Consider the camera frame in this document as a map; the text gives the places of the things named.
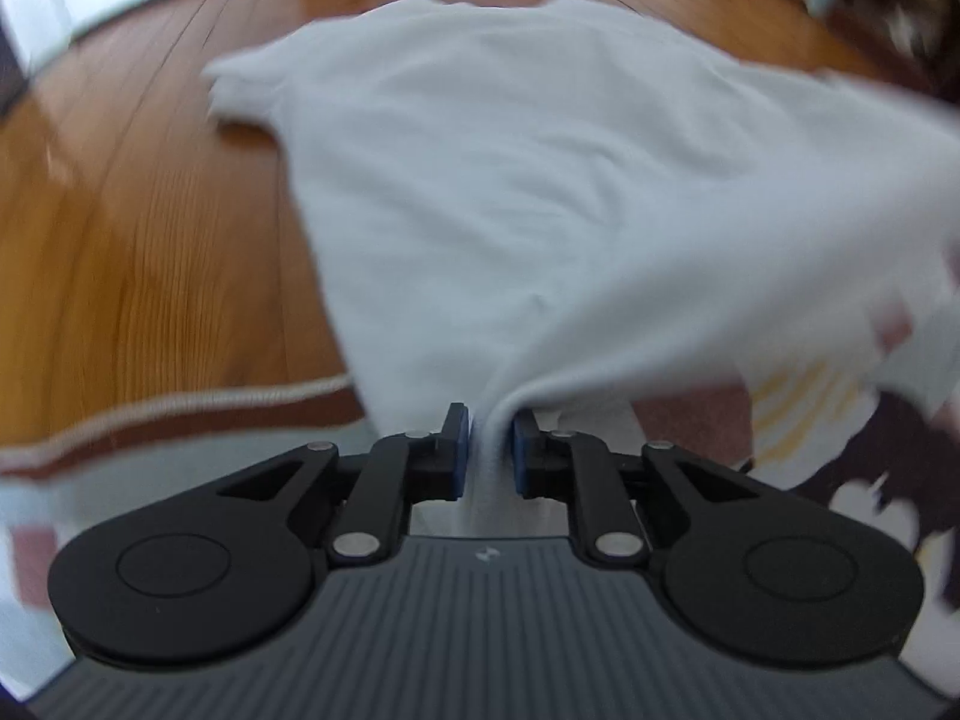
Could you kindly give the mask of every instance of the metal pin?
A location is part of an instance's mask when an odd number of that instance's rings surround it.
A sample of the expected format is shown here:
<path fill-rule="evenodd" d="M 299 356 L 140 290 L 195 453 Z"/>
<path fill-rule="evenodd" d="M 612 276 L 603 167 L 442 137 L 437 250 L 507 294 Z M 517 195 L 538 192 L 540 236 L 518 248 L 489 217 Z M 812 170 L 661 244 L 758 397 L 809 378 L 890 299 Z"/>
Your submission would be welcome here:
<path fill-rule="evenodd" d="M 632 533 L 603 533 L 594 542 L 600 552 L 607 557 L 633 557 L 643 549 L 643 539 Z"/>
<path fill-rule="evenodd" d="M 380 539 L 372 533 L 341 533 L 333 539 L 333 551 L 343 557 L 369 557 L 380 548 Z"/>

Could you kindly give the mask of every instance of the logo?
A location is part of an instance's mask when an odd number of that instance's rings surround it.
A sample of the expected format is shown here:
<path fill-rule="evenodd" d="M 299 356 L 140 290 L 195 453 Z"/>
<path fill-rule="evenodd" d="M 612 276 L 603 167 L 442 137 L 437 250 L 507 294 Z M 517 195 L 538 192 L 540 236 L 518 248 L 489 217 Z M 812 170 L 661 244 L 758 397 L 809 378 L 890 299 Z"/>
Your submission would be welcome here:
<path fill-rule="evenodd" d="M 500 550 L 494 547 L 484 547 L 483 549 L 478 549 L 475 553 L 477 555 L 477 560 L 483 560 L 483 562 L 491 562 L 500 557 Z"/>

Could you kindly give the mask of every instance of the ribbed gray surface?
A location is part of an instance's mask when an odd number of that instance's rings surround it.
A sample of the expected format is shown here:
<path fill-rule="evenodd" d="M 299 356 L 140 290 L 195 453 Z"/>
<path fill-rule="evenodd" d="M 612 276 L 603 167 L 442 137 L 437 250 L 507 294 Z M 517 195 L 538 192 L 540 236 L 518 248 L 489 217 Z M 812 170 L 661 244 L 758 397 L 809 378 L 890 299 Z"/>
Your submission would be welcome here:
<path fill-rule="evenodd" d="M 241 658 L 182 674 L 80 661 L 31 704 L 43 720 L 930 720 L 943 707 L 894 659 L 811 674 L 714 652 L 640 576 L 589 568 L 563 538 L 407 538 L 384 565 L 333 574 L 298 624 Z"/>

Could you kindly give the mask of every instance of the round black disc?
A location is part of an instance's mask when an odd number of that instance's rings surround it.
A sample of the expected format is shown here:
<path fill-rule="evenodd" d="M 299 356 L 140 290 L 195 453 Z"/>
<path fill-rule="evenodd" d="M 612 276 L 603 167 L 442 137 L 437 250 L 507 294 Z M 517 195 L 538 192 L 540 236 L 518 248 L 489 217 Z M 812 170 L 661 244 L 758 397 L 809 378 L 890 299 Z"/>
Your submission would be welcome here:
<path fill-rule="evenodd" d="M 923 577 L 896 541 L 802 502 L 710 507 L 672 548 L 666 593 L 717 645 L 770 664 L 829 666 L 896 648 Z"/>
<path fill-rule="evenodd" d="M 58 555 L 48 586 L 67 636 L 88 654 L 189 664 L 275 632 L 304 604 L 313 567 L 282 524 L 210 496 L 87 531 Z"/>

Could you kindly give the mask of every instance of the wooden floor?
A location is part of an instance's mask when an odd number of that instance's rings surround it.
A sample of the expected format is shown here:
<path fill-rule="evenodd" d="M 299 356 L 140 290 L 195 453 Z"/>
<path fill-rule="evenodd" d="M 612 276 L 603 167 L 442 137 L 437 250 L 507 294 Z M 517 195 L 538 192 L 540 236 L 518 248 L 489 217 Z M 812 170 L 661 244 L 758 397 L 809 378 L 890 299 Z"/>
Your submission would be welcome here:
<path fill-rule="evenodd" d="M 157 394 L 343 371 L 277 148 L 208 122 L 199 72 L 388 1 L 160 0 L 45 71 L 0 130 L 0 445 Z M 745 59 L 877 74 L 791 1 L 603 1 Z"/>

